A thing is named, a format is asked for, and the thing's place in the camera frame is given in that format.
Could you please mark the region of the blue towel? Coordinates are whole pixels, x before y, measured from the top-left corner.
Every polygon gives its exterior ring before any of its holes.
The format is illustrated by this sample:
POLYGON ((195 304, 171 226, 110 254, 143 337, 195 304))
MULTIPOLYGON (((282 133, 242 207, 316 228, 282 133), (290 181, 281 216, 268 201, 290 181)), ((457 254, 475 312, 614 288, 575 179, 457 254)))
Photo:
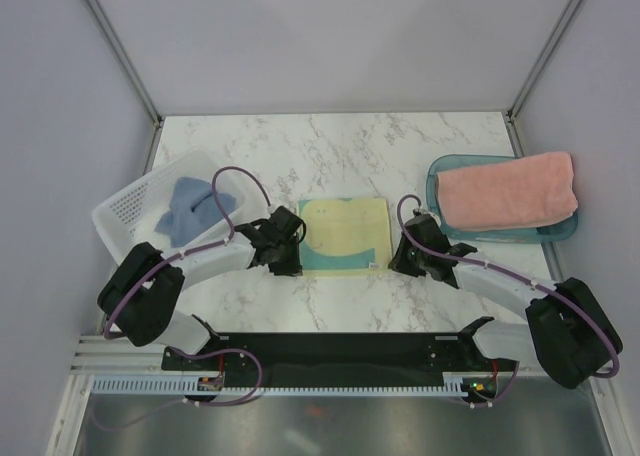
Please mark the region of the blue towel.
POLYGON ((181 177, 175 182, 169 210, 160 217, 154 231, 168 236, 172 248, 179 248, 220 222, 227 223, 215 201, 211 183, 181 177))

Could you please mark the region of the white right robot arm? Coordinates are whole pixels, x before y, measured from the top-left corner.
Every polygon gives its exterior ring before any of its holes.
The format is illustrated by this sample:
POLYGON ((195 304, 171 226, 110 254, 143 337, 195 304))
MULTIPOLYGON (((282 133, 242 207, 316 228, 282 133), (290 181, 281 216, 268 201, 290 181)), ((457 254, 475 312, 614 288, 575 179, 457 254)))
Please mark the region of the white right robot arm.
POLYGON ((505 323, 485 317, 470 324, 470 337, 456 348, 465 368, 480 370, 491 360, 511 360, 541 368, 567 389, 619 373, 622 342, 581 280, 538 281, 502 266, 474 246, 451 243, 429 213, 416 212, 400 228, 392 271, 428 276, 483 296, 520 319, 505 323))

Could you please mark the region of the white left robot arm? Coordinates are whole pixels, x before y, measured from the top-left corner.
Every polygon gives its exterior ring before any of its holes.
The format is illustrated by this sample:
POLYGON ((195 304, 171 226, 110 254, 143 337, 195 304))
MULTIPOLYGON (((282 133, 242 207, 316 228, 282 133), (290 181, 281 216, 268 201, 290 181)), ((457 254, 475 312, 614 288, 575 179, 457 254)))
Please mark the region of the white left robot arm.
POLYGON ((299 276, 299 244, 305 235, 304 221, 279 206, 267 219, 234 227, 230 239, 172 256, 165 257, 148 242, 134 246, 97 298, 107 317, 104 337, 125 337, 136 347, 173 347, 195 369, 210 369, 219 347, 203 321, 176 310, 181 293, 217 276, 258 266, 275 276, 299 276))

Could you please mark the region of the yellow towel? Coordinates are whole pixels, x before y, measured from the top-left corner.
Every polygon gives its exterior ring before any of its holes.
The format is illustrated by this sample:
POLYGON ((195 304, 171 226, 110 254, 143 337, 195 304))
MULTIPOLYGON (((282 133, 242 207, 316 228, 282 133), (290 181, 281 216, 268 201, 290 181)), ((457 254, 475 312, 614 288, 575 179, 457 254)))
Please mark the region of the yellow towel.
POLYGON ((300 245, 305 275, 355 276, 387 269, 392 237, 384 198, 301 200, 298 215, 306 223, 300 245))

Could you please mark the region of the pink towel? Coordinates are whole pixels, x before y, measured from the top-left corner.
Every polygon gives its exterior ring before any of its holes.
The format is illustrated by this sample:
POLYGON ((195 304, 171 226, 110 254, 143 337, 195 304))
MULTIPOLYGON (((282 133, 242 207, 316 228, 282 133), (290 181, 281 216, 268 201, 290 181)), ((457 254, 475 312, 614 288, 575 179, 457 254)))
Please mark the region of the pink towel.
POLYGON ((578 209, 567 152, 439 172, 436 198, 457 230, 487 231, 553 225, 578 209))

